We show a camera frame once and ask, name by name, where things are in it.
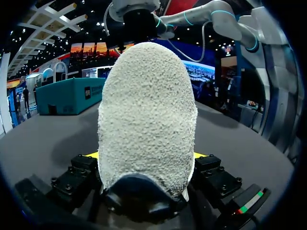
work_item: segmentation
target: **white pillar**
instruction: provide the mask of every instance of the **white pillar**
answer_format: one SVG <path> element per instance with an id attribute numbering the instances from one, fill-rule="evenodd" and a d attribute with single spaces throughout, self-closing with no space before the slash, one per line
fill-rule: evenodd
<path id="1" fill-rule="evenodd" d="M 8 99 L 6 95 L 6 83 L 8 77 L 10 55 L 10 53 L 4 54 L 0 64 L 0 112 L 5 133 L 13 129 L 8 107 Z"/>

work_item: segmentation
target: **logo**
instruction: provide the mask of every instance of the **logo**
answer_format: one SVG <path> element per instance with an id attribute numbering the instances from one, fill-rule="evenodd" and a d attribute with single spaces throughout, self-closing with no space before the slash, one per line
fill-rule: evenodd
<path id="1" fill-rule="evenodd" d="M 84 88 L 84 95 L 86 100 L 91 98 L 91 87 L 88 86 Z"/>

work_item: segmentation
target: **cable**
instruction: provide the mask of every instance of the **cable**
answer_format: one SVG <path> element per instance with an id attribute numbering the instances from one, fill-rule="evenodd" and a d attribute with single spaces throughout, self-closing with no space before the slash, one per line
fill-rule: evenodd
<path id="1" fill-rule="evenodd" d="M 113 3 L 111 2 L 110 5 L 107 7 L 106 12 L 105 12 L 105 15 L 104 15 L 104 25 L 105 25 L 105 30 L 106 30 L 106 35 L 107 35 L 107 36 L 110 36 L 110 33 L 109 33 L 109 30 L 107 29 L 106 17 L 107 17 L 107 14 L 109 13 L 109 10 L 110 10 L 110 8 L 111 8 L 112 6 L 113 6 Z"/>
<path id="2" fill-rule="evenodd" d="M 191 61 L 194 61 L 194 62 L 197 62 L 197 63 L 200 63 L 203 58 L 205 57 L 205 26 L 211 21 L 206 21 L 203 25 L 202 25 L 202 28 L 201 28 L 201 32 L 202 32 L 202 54 L 201 54 L 201 58 L 199 60 L 194 60 L 192 58 L 190 58 L 189 56 L 185 55 L 181 50 L 179 50 L 176 46 L 174 46 L 171 41 L 168 40 L 168 42 L 172 45 L 172 47 L 177 50 L 179 53 L 181 53 L 184 57 L 186 57 L 187 59 L 191 60 Z"/>
<path id="3" fill-rule="evenodd" d="M 253 119 L 252 119 L 252 121 L 251 121 L 251 125 L 250 125 L 250 126 L 251 126 L 251 129 L 254 128 L 254 121 L 255 121 L 255 118 L 256 118 L 257 114 L 259 113 L 260 109 L 261 109 L 261 106 L 258 104 L 258 108 L 257 108 L 256 112 L 254 113 Z"/>

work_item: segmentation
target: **green stripe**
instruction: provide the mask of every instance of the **green stripe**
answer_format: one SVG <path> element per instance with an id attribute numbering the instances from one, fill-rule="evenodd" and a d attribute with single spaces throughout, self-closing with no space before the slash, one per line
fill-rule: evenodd
<path id="1" fill-rule="evenodd" d="M 242 213 L 246 213 L 247 212 L 247 207 L 243 206 L 242 208 L 240 208 L 240 210 L 242 211 Z"/>
<path id="2" fill-rule="evenodd" d="M 263 192 L 260 191 L 260 192 L 257 193 L 257 195 L 260 196 L 260 197 L 262 197 L 262 196 L 263 196 Z"/>

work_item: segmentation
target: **black cable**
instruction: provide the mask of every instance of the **black cable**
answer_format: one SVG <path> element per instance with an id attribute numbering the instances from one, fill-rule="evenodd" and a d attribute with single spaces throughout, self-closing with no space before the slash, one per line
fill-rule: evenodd
<path id="1" fill-rule="evenodd" d="M 258 108 L 257 108 L 256 112 L 254 113 L 253 118 L 252 118 L 252 121 L 251 121 L 251 124 L 250 124 L 251 129 L 254 128 L 254 121 L 255 121 L 255 118 L 256 118 L 257 114 L 260 112 L 260 109 L 261 109 L 261 106 L 258 105 Z"/>

